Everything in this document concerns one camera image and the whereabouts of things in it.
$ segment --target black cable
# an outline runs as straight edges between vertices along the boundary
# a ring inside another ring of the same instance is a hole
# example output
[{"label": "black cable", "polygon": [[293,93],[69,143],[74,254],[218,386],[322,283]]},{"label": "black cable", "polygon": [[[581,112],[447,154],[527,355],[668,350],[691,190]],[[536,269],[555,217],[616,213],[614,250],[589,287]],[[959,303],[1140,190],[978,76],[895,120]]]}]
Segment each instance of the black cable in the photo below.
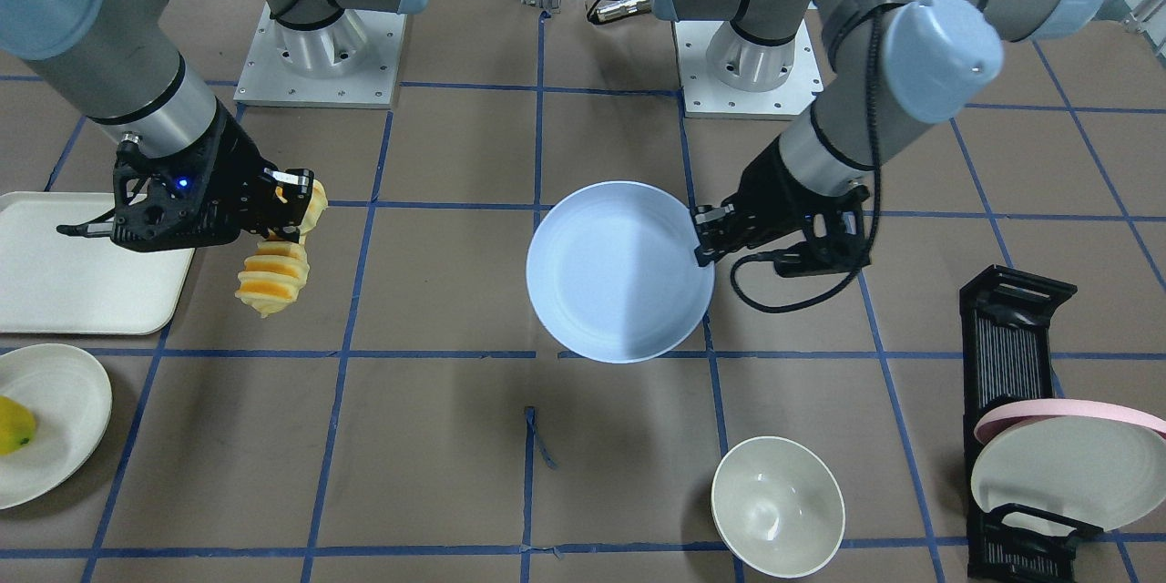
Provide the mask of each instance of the black cable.
[{"label": "black cable", "polygon": [[[744,258],[733,262],[732,268],[729,271],[729,283],[732,285],[732,289],[737,293],[737,297],[750,308],[754,310],[761,310],[761,312],[771,315],[782,315],[786,312],[795,312],[795,310],[805,310],[806,308],[812,308],[829,301],[830,297],[837,296],[842,289],[845,289],[848,285],[854,281],[859,272],[862,272],[863,262],[866,260],[871,250],[874,247],[874,238],[878,234],[879,217],[883,212],[883,156],[879,149],[878,142],[878,105],[876,105],[874,98],[878,96],[880,82],[878,77],[878,61],[879,61],[879,47],[883,43],[883,14],[886,13],[886,7],[880,6],[873,13],[871,13],[871,40],[870,45],[866,48],[866,84],[865,84],[865,98],[866,98],[866,138],[870,140],[871,148],[871,166],[873,167],[873,206],[871,210],[871,230],[870,234],[866,237],[866,243],[863,244],[862,252],[858,252],[858,257],[855,259],[855,264],[850,267],[850,272],[847,274],[838,285],[833,288],[826,289],[815,297],[808,297],[806,301],[800,301],[798,303],[791,303],[788,305],[765,305],[753,301],[752,297],[745,295],[742,292],[740,286],[737,285],[737,268],[746,262],[761,262],[763,260],[772,260],[772,252],[756,252],[753,255],[745,255]],[[856,217],[856,220],[862,222],[862,215]]]}]

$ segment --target blue tape grid line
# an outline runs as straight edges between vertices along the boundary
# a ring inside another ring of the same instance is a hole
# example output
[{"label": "blue tape grid line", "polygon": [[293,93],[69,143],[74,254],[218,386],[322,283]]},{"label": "blue tape grid line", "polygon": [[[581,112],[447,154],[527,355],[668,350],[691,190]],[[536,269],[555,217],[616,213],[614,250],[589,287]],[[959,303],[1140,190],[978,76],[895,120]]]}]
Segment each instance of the blue tape grid line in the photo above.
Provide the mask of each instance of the blue tape grid line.
[{"label": "blue tape grid line", "polygon": [[129,431],[126,434],[126,444],[121,447],[121,458],[118,461],[117,471],[113,475],[113,483],[110,485],[110,494],[105,500],[105,508],[101,511],[101,519],[97,524],[97,533],[93,535],[93,547],[85,559],[85,569],[82,571],[80,582],[90,583],[93,580],[93,570],[97,569],[97,559],[105,543],[105,534],[110,529],[110,521],[113,519],[113,508],[118,504],[118,494],[121,492],[121,484],[126,479],[126,470],[129,469],[129,455],[133,454],[138,443],[138,434],[141,430],[142,417],[146,415],[146,403],[149,394],[154,389],[154,379],[157,377],[159,364],[162,363],[162,353],[166,350],[166,340],[170,336],[170,324],[163,326],[157,337],[157,345],[154,347],[154,357],[150,359],[149,371],[146,372],[146,381],[142,382],[141,395],[138,396],[138,407],[134,408],[134,419],[129,422]]},{"label": "blue tape grid line", "polygon": [[[1094,542],[1124,545],[1131,543],[1166,543],[1166,533],[1119,533],[1111,532],[1098,535]],[[963,536],[936,538],[940,547],[967,547],[968,539]],[[926,548],[926,538],[861,538],[843,540],[840,549],[911,549]],[[303,557],[304,547],[162,547],[162,548],[104,548],[98,549],[98,559],[279,559]],[[721,541],[704,542],[567,542],[555,547],[524,549],[522,545],[405,545],[405,546],[359,546],[359,547],[317,547],[316,557],[337,556],[506,556],[532,554],[648,554],[648,553],[687,553],[687,552],[728,552],[729,547]],[[87,557],[93,549],[0,549],[0,561],[5,560],[79,560]]]},{"label": "blue tape grid line", "polygon": [[[538,206],[542,205],[542,129],[543,108],[546,101],[546,76],[547,76],[547,20],[552,17],[548,10],[539,13],[539,36],[538,36],[538,73],[534,108],[534,201],[532,202],[532,231],[539,230],[542,215]],[[531,582],[531,543],[533,541],[533,518],[534,518],[534,422],[536,419],[534,408],[526,408],[526,447],[522,451],[522,556],[519,563],[519,583]]]},{"label": "blue tape grid line", "polygon": [[1081,125],[1081,117],[1079,117],[1077,110],[1073,106],[1073,101],[1069,101],[1069,97],[1065,92],[1061,80],[1058,79],[1056,72],[1053,71],[1053,64],[1048,63],[1048,57],[1046,57],[1045,51],[1041,50],[1040,43],[1033,42],[1032,47],[1035,48],[1037,56],[1040,56],[1041,64],[1045,64],[1045,71],[1047,71],[1048,76],[1052,77],[1053,85],[1056,87],[1056,93],[1061,94],[1061,100],[1065,103],[1066,110],[1069,111],[1069,117],[1073,118],[1074,125],[1077,127],[1077,131],[1081,132],[1081,139],[1086,143],[1086,148],[1088,148],[1094,163],[1097,166],[1097,171],[1101,173],[1102,180],[1105,181],[1109,192],[1112,194],[1114,202],[1117,203],[1117,209],[1121,210],[1122,217],[1125,219],[1126,225],[1130,226],[1130,231],[1133,233],[1133,239],[1138,243],[1138,248],[1142,250],[1142,254],[1145,257],[1146,264],[1150,265],[1150,269],[1154,273],[1154,278],[1158,279],[1158,286],[1163,288],[1163,292],[1166,292],[1166,279],[1163,278],[1163,273],[1160,268],[1158,268],[1158,264],[1154,262],[1153,255],[1150,254],[1150,250],[1146,247],[1146,243],[1142,239],[1142,233],[1138,231],[1137,223],[1133,223],[1132,218],[1130,218],[1130,212],[1125,208],[1125,202],[1122,201],[1121,194],[1117,192],[1117,185],[1114,184],[1112,177],[1109,176],[1109,171],[1107,171],[1105,166],[1102,163],[1101,156],[1097,155],[1097,149],[1094,147],[1088,132],[1086,132],[1086,127]]},{"label": "blue tape grid line", "polygon": [[883,349],[883,337],[879,333],[878,317],[874,316],[874,304],[871,302],[871,293],[866,286],[865,274],[858,274],[858,288],[863,294],[863,304],[866,305],[866,319],[870,322],[871,337],[874,338],[874,349],[878,351],[879,366],[883,370],[883,381],[886,384],[891,410],[894,413],[894,422],[899,428],[899,438],[902,441],[902,451],[907,458],[907,469],[911,472],[911,484],[915,487],[915,499],[919,503],[919,513],[923,521],[925,541],[932,555],[932,567],[935,568],[935,580],[937,583],[947,583],[947,578],[943,575],[943,564],[940,562],[939,543],[935,541],[935,529],[932,526],[932,513],[927,507],[927,494],[923,492],[923,483],[919,476],[915,450],[911,445],[907,421],[902,414],[902,406],[899,403],[899,392],[895,391],[894,378],[891,375],[891,364],[888,363],[886,350]]},{"label": "blue tape grid line", "polygon": [[950,119],[951,132],[955,134],[955,140],[960,145],[960,152],[963,153],[963,161],[968,164],[968,173],[971,174],[972,184],[976,185],[976,194],[979,194],[979,203],[984,206],[984,213],[988,215],[988,222],[992,225],[992,233],[996,236],[996,244],[1000,247],[1000,255],[1004,255],[1004,264],[1012,268],[1012,255],[1009,253],[1007,244],[1004,244],[1004,233],[1000,231],[1000,225],[996,220],[996,215],[992,212],[991,202],[988,202],[988,194],[984,192],[984,185],[979,182],[979,175],[976,173],[976,166],[971,162],[971,153],[968,152],[968,145],[963,140],[963,134],[960,131],[960,126],[956,125],[955,119]]},{"label": "blue tape grid line", "polygon": [[44,191],[52,191],[52,185],[57,184],[57,177],[61,176],[61,170],[65,168],[65,160],[69,160],[69,155],[72,152],[73,146],[77,143],[77,138],[80,135],[80,129],[85,126],[85,118],[82,117],[77,119],[77,125],[73,127],[72,134],[69,135],[69,140],[65,142],[65,147],[61,152],[61,156],[57,159],[57,163],[52,167],[52,173],[49,174],[49,181],[44,183]]},{"label": "blue tape grid line", "polygon": [[[385,129],[380,142],[380,154],[375,180],[372,184],[370,201],[375,201],[380,192],[380,173],[385,168],[385,160],[388,155],[389,133],[393,129],[392,111],[385,118]],[[364,234],[360,239],[360,255],[357,259],[357,272],[352,281],[352,301],[349,305],[349,318],[344,326],[344,344],[340,346],[337,371],[336,371],[336,395],[332,400],[331,419],[328,422],[328,438],[324,442],[324,459],[319,468],[319,482],[316,486],[316,503],[311,511],[311,525],[308,529],[308,547],[303,556],[303,570],[300,574],[301,583],[311,581],[311,569],[316,557],[316,545],[319,541],[319,524],[324,515],[324,501],[328,497],[328,478],[332,470],[332,454],[336,449],[336,433],[340,424],[340,407],[344,403],[344,384],[347,380],[349,359],[352,356],[352,333],[357,325],[357,312],[360,309],[360,292],[364,285],[365,266],[368,262],[368,246],[372,243],[372,231],[377,220],[377,208],[370,203],[365,218]]]},{"label": "blue tape grid line", "polygon": [[546,10],[539,13],[538,77],[534,97],[534,201],[531,202],[532,230],[539,230],[539,223],[542,222],[542,215],[540,213],[542,206],[542,126],[543,106],[547,97],[545,84],[547,73],[547,20],[549,19],[550,14],[546,13]]},{"label": "blue tape grid line", "polygon": [[[675,93],[676,119],[680,126],[680,155],[684,166],[684,191],[688,194],[689,210],[696,209],[696,183],[693,177],[693,159],[688,148],[688,131],[684,127],[684,92],[680,90]],[[721,363],[717,359],[717,350],[712,343],[712,321],[709,314],[704,312],[701,318],[701,330],[704,331],[704,353],[694,352],[693,356],[703,356],[709,360],[709,385],[712,391],[712,415],[717,423],[717,447],[721,456],[729,452],[729,434],[725,429],[724,396],[721,394]],[[745,583],[745,566],[736,555],[732,556],[733,582]]]},{"label": "blue tape grid line", "polygon": [[[522,451],[522,547],[531,547],[532,524],[534,515],[534,422],[536,419],[534,408],[526,408],[526,447]],[[529,583],[531,580],[531,549],[522,549],[522,561],[519,566],[520,583]]]},{"label": "blue tape grid line", "polygon": [[[1056,87],[1056,93],[1060,93],[1061,101],[1065,103],[1066,110],[1069,111],[1069,117],[1073,119],[1074,125],[1081,134],[1082,142],[1086,143],[1086,148],[1089,155],[1093,157],[1094,163],[1097,167],[1097,171],[1101,174],[1102,180],[1105,182],[1109,192],[1114,197],[1114,202],[1117,203],[1117,209],[1122,212],[1122,217],[1126,219],[1126,225],[1133,233],[1133,239],[1138,243],[1138,248],[1142,250],[1142,254],[1145,255],[1146,264],[1150,265],[1150,269],[1153,272],[1154,278],[1158,279],[1158,286],[1166,292],[1166,280],[1163,280],[1163,274],[1154,264],[1153,257],[1150,254],[1149,247],[1146,247],[1145,241],[1142,239],[1142,233],[1138,231],[1136,223],[1130,220],[1130,212],[1125,208],[1125,202],[1122,201],[1122,196],[1117,192],[1117,185],[1114,184],[1112,177],[1109,176],[1109,171],[1105,169],[1105,164],[1102,163],[1101,156],[1097,154],[1097,149],[1094,147],[1093,141],[1089,138],[1086,127],[1081,122],[1081,118],[1077,111],[1073,106],[1073,101],[1069,101],[1069,94],[1065,92],[1065,87],[1061,85],[1061,79],[1058,79],[1056,72],[1053,71],[1053,64],[1049,63],[1048,57],[1045,56],[1045,51],[1041,50],[1040,43],[1033,42],[1032,48],[1037,51],[1037,56],[1040,57],[1040,63],[1045,65],[1045,71],[1048,73],[1049,78],[1053,79],[1053,85]],[[1065,391],[1061,388],[1061,380],[1055,377],[1053,381],[1056,384],[1056,393],[1059,396],[1065,396]],[[1117,550],[1122,555],[1122,563],[1125,566],[1125,573],[1130,577],[1130,583],[1139,583],[1138,573],[1135,570],[1133,561],[1130,560],[1129,550],[1125,549],[1125,542],[1122,541],[1122,535],[1118,532],[1111,533],[1117,543]]]},{"label": "blue tape grid line", "polygon": [[[153,356],[153,347],[106,347],[85,346],[93,356]],[[0,346],[0,354],[17,350],[19,346]],[[761,360],[873,360],[878,351],[716,351],[718,359],[754,358]],[[963,354],[958,351],[884,351],[888,360],[958,360]],[[339,358],[337,351],[280,351],[275,347],[258,347],[257,350],[230,350],[229,347],[163,347],[163,358],[288,358],[288,359],[328,359]],[[534,351],[366,351],[353,347],[350,358],[363,359],[463,359],[479,360],[497,358],[505,360],[533,360]],[[669,351],[660,359],[704,359],[708,351]],[[564,351],[560,359],[578,359],[582,356]],[[1058,351],[1054,360],[1121,360],[1160,363],[1166,361],[1166,353],[1102,353],[1087,351]]]},{"label": "blue tape grid line", "polygon": [[[442,85],[442,84],[422,84],[421,82],[403,82],[401,85],[419,85],[419,87],[441,87],[441,89],[483,89],[483,90],[535,90],[542,93],[596,93],[596,94],[665,94],[665,97],[679,98],[681,103],[681,138],[682,148],[684,156],[686,177],[688,183],[688,201],[691,205],[694,201],[693,184],[691,184],[691,168],[688,159],[687,148],[687,135],[683,132],[683,114],[682,114],[682,97],[681,93],[673,92],[673,90],[641,90],[641,92],[612,92],[612,90],[586,90],[586,89],[566,89],[566,87],[545,87],[542,84],[542,19],[540,20],[540,80],[536,87],[521,87],[520,85],[514,85],[514,87],[506,87],[506,85]],[[1136,239],[1139,246],[1143,248],[1144,254],[1150,260],[1151,267],[1154,268],[1154,273],[1158,276],[1160,283],[1163,283],[1163,278],[1158,268],[1153,264],[1153,259],[1150,258],[1149,251],[1145,248],[1145,244],[1140,239],[1140,234],[1137,233],[1137,229],[1133,222],[1143,223],[1161,223],[1166,222],[1166,217],[1135,217],[1129,215],[1121,197],[1117,196],[1117,191],[1114,188],[1111,180],[1108,177],[1108,173],[1104,170],[1103,164],[1100,161],[1100,156],[1096,155],[1095,148],[1088,140],[1088,135],[1081,126],[1080,119],[1076,113],[1083,111],[1089,113],[1128,113],[1128,114],[1166,114],[1166,110],[1123,110],[1123,108],[1098,108],[1098,106],[1072,106],[1066,97],[1063,90],[1060,87],[1059,82],[1055,79],[1055,75],[1052,71],[1051,65],[1047,63],[1046,57],[1040,52],[1040,48],[1037,43],[1038,54],[1041,56],[1049,76],[1053,77],[1054,84],[1058,85],[1059,92],[1061,92],[1062,99],[1066,101],[1066,106],[1060,108],[1060,106],[992,106],[992,105],[969,105],[979,106],[981,108],[992,108],[992,110],[1032,110],[1032,111],[1070,111],[1073,114],[1079,131],[1082,134],[1083,140],[1086,140],[1087,147],[1090,150],[1090,155],[1097,167],[1101,169],[1107,184],[1110,185],[1111,194],[1114,194],[1115,199],[1122,210],[1122,217],[1094,217],[1094,215],[996,215],[991,211],[988,205],[986,197],[983,195],[982,185],[979,185],[978,176],[976,176],[975,169],[970,162],[970,156],[968,156],[964,143],[961,142],[961,147],[964,148],[965,160],[969,164],[971,175],[977,185],[977,191],[981,192],[982,201],[985,205],[985,213],[949,213],[949,212],[894,212],[891,210],[887,215],[908,215],[909,217],[925,217],[925,218],[970,218],[970,219],[983,219],[988,218],[993,223],[993,230],[997,230],[997,238],[1000,240],[1002,251],[1007,259],[1006,247],[1003,244],[1003,238],[999,234],[997,226],[995,225],[996,218],[1010,218],[1019,220],[1068,220],[1068,222],[1124,222],[1129,223],[1131,230],[1135,232]],[[0,82],[34,82],[38,80],[40,77],[29,76],[0,76]],[[215,80],[209,82],[210,85],[234,85],[236,82]],[[241,118],[245,106],[239,106],[237,118]],[[340,356],[342,368],[338,371],[337,380],[337,398],[333,403],[333,416],[330,422],[329,428],[329,445],[325,449],[325,463],[322,468],[321,486],[317,494],[317,511],[322,511],[321,501],[323,499],[323,492],[326,489],[326,468],[330,466],[331,448],[335,445],[335,428],[337,426],[339,406],[342,401],[343,393],[343,377],[345,375],[344,365],[350,356],[366,356],[366,358],[534,358],[533,352],[462,352],[462,351],[356,351],[351,350],[351,332],[354,326],[356,317],[356,305],[359,301],[358,288],[360,285],[360,279],[363,278],[363,267],[367,255],[368,239],[371,237],[372,222],[373,222],[373,210],[379,209],[379,206],[408,206],[408,209],[456,209],[456,210],[533,210],[538,213],[539,210],[548,210],[549,205],[542,205],[538,195],[535,202],[532,205],[507,205],[507,204],[442,204],[442,202],[380,202],[379,201],[379,185],[381,180],[381,174],[384,169],[384,160],[387,152],[387,139],[388,139],[388,127],[391,126],[392,114],[388,117],[386,125],[385,142],[382,143],[380,162],[377,169],[377,177],[374,181],[374,191],[372,194],[370,202],[332,202],[332,205],[337,206],[367,206],[370,210],[368,218],[366,222],[365,239],[361,246],[360,262],[358,264],[358,275],[354,283],[354,295],[353,295],[353,309],[350,312],[350,325],[345,332],[345,349],[344,353],[337,351],[276,351],[276,350],[255,350],[255,351],[232,351],[232,350],[169,350],[164,347],[166,338],[169,332],[169,326],[163,330],[159,345],[154,350],[149,347],[92,347],[94,354],[133,354],[133,356],[154,356],[154,360],[150,364],[150,370],[147,375],[146,384],[143,385],[143,391],[141,399],[139,400],[138,409],[135,412],[134,421],[131,426],[129,436],[127,437],[126,447],[122,451],[122,458],[119,463],[118,473],[114,477],[114,484],[111,487],[110,497],[106,504],[105,512],[103,513],[101,521],[98,528],[98,535],[94,538],[94,547],[91,549],[8,549],[0,550],[0,559],[15,559],[15,557],[86,557],[86,570],[83,576],[83,581],[89,581],[92,577],[93,566],[96,566],[96,560],[98,557],[288,557],[288,556],[304,556],[305,557],[305,575],[310,578],[310,559],[314,556],[339,556],[339,555],[472,555],[472,554],[518,554],[524,553],[528,559],[529,550],[521,549],[521,546],[459,546],[459,547],[445,547],[445,546],[408,546],[408,547],[323,547],[318,548],[314,545],[315,536],[318,534],[318,521],[319,512],[314,513],[312,518],[312,535],[314,538],[309,542],[309,547],[303,549],[296,548],[268,548],[268,549],[225,549],[225,548],[173,548],[173,549],[105,549],[100,547],[100,542],[104,541],[104,534],[108,528],[108,521],[112,518],[112,512],[117,500],[117,493],[120,491],[120,485],[125,476],[126,468],[128,466],[128,458],[133,448],[133,443],[136,440],[136,434],[140,428],[142,413],[145,413],[146,401],[148,399],[149,389],[152,388],[154,377],[157,371],[159,363],[163,356],[283,356],[283,358],[333,358],[333,356]],[[542,108],[541,99],[539,106],[538,119],[541,122]],[[62,152],[62,156],[58,160],[52,176],[50,176],[50,182],[47,188],[51,188],[52,182],[59,173],[59,169],[65,163],[68,159],[72,143],[75,142],[77,135],[79,134],[80,127],[83,126],[84,119],[79,119],[78,125],[75,127],[75,132],[70,142],[66,143],[65,150]],[[954,129],[957,132],[958,127],[954,125]],[[541,139],[542,131],[541,125],[538,131],[538,138]],[[536,154],[536,176],[541,183],[541,162],[538,155],[541,155],[541,143],[536,143],[539,149]],[[874,322],[873,310],[869,301],[869,292],[865,289],[865,281],[861,281],[864,288],[864,301],[868,303],[868,310],[871,314],[871,321]],[[876,331],[877,338],[877,324],[873,324],[873,330]],[[960,353],[948,353],[948,352],[813,352],[813,353],[798,353],[798,352],[716,352],[712,349],[711,343],[711,326],[708,323],[708,317],[704,321],[705,331],[705,343],[707,350],[704,352],[675,352],[666,356],[707,356],[710,358],[710,374],[714,377],[714,394],[717,398],[715,405],[717,406],[717,421],[718,421],[718,438],[722,442],[722,452],[725,451],[725,438],[723,428],[723,413],[719,409],[719,389],[718,389],[718,377],[716,375],[716,358],[745,358],[746,356],[752,356],[752,358],[879,358],[884,367],[886,366],[887,359],[893,358],[913,358],[913,359],[957,359],[961,358]],[[12,351],[13,347],[0,347],[0,353]],[[1054,353],[1054,358],[1073,358],[1073,359],[1119,359],[1119,360],[1166,360],[1166,354],[1164,353]],[[892,399],[892,405],[895,406],[897,413],[901,412],[898,408],[897,399]],[[913,458],[909,450],[909,443],[906,445],[908,458]],[[528,458],[533,463],[533,451],[528,449]],[[916,480],[916,493],[920,493]],[[926,504],[926,500],[920,497],[921,504]],[[923,505],[922,511],[925,513],[925,522],[929,524],[929,519],[926,511],[926,505]],[[524,540],[524,545],[528,545],[527,540]],[[1119,550],[1123,554],[1124,562],[1130,573],[1131,580],[1137,583],[1136,574],[1132,570],[1132,564],[1129,560],[1128,550],[1125,549],[1125,542],[1166,542],[1166,534],[1125,534],[1116,535],[1110,534],[1102,536],[1101,540],[1112,541],[1118,545]],[[935,545],[940,546],[956,546],[965,545],[965,539],[962,538],[934,538],[928,535],[926,539],[873,539],[873,540],[847,540],[843,542],[842,548],[893,548],[893,547],[921,547],[927,546],[932,548]],[[560,553],[642,553],[642,552],[687,552],[687,550],[725,550],[725,547],[721,542],[702,542],[702,543],[689,543],[689,545],[666,545],[666,543],[634,543],[634,545],[563,545],[555,548]],[[535,553],[549,553],[549,550],[536,550]],[[742,576],[739,563],[736,569],[738,570],[738,578]]]},{"label": "blue tape grid line", "polygon": [[[517,210],[517,212],[546,212],[554,205],[548,202],[524,204],[524,202],[412,202],[412,201],[329,201],[329,206],[370,206],[396,210]],[[1137,222],[1166,223],[1166,217],[1154,215],[1021,215],[1006,212],[943,212],[943,210],[883,210],[884,217],[907,217],[921,219],[1011,219],[1017,222]]]}]

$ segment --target dish rack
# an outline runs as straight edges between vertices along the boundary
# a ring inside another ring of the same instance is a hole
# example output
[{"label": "dish rack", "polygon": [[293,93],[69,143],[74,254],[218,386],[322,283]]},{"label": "dish rack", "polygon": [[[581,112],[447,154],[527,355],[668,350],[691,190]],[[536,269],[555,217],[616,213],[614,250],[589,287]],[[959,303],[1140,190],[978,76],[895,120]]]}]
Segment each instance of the dish rack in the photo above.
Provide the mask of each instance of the dish rack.
[{"label": "dish rack", "polygon": [[[974,430],[979,417],[1012,401],[1052,399],[1048,326],[1053,312],[1077,288],[992,266],[960,289],[963,325],[963,454],[968,491],[968,575],[1004,583],[1074,583],[1077,545],[1098,535],[1097,526],[1058,513],[1006,504],[983,512],[971,500],[971,470],[983,445]],[[1073,528],[1053,538],[1006,526],[1012,513]]]}]

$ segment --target pink plate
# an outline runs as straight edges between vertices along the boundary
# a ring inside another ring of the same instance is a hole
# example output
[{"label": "pink plate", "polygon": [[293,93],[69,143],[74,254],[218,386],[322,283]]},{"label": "pink plate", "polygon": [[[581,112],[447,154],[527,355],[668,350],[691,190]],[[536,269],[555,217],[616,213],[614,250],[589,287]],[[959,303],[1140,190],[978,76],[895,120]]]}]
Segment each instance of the pink plate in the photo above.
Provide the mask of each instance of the pink plate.
[{"label": "pink plate", "polygon": [[1033,399],[1000,406],[985,414],[976,424],[976,440],[981,444],[988,444],[993,437],[1017,423],[1052,417],[1095,417],[1117,421],[1149,428],[1166,438],[1166,421],[1142,410],[1102,403],[1101,401]]}]

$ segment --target lemon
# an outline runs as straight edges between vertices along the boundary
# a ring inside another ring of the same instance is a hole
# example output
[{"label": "lemon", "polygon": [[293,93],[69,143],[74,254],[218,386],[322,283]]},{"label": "lemon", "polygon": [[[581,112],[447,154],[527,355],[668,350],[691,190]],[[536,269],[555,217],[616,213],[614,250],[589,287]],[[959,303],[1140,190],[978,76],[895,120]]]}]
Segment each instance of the lemon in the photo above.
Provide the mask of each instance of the lemon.
[{"label": "lemon", "polygon": [[36,420],[28,408],[8,396],[0,396],[0,456],[7,456],[33,441]]}]

